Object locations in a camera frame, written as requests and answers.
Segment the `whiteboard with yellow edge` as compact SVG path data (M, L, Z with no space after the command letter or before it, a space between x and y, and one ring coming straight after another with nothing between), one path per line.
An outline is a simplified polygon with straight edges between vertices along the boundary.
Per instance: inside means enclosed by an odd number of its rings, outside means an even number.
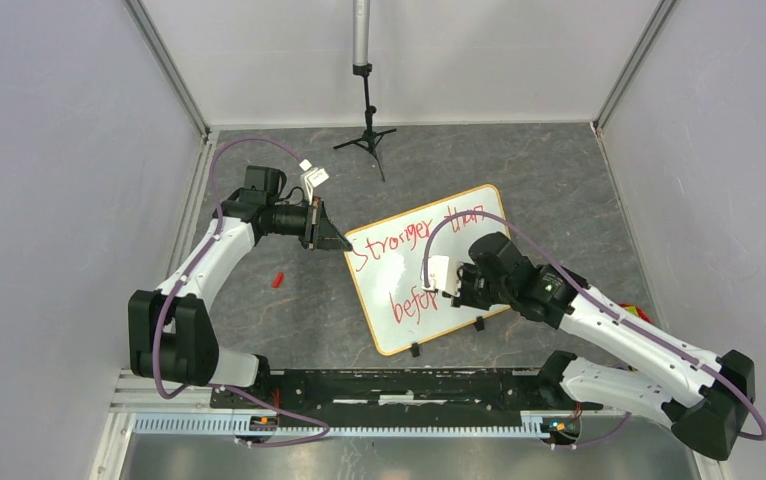
M448 299L422 289L421 261L428 237L440 222L464 210L505 215L499 190L484 184L346 234L352 250L345 258L380 354L407 351L472 324L479 316L507 309L455 308Z

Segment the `red marker cap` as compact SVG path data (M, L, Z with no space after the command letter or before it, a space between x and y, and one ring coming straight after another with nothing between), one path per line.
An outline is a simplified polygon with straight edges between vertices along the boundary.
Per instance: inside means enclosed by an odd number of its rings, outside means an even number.
M282 271L278 272L273 279L272 287L279 288L282 285L284 278L285 274Z

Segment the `red object behind right arm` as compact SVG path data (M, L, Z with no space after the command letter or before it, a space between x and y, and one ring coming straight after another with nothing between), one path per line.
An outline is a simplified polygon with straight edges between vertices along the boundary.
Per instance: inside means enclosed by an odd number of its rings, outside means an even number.
M647 316L647 314L644 312L644 310L642 308L640 308L639 306L634 305L634 304L622 303L621 307L624 310L626 310L627 312L629 312L629 313L635 315L636 317L640 318L644 322L646 322L648 324L652 324L653 323L653 321Z

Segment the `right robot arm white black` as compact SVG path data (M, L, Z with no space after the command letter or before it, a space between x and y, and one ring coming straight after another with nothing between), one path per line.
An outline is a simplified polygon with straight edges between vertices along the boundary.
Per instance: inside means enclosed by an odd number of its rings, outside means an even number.
M527 320L610 352L626 369L557 351L536 382L550 408L596 403L652 420L708 458L728 459L756 398L755 363L685 343L622 309L586 280L551 264L533 264L503 233L480 237L469 261L435 257L430 271L455 307L510 307Z

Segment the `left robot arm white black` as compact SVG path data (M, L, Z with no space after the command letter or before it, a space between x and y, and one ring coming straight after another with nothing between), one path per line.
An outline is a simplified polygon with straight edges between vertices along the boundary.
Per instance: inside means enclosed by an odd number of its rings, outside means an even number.
M128 302L131 371L159 382L190 386L229 384L249 407L265 405L272 379L262 359L220 346L209 311L234 267L268 235L295 237L307 250L349 251L352 246L328 218L315 187L329 175L302 161L303 198L282 197L285 174L250 166L244 185L223 200L195 250L152 290Z

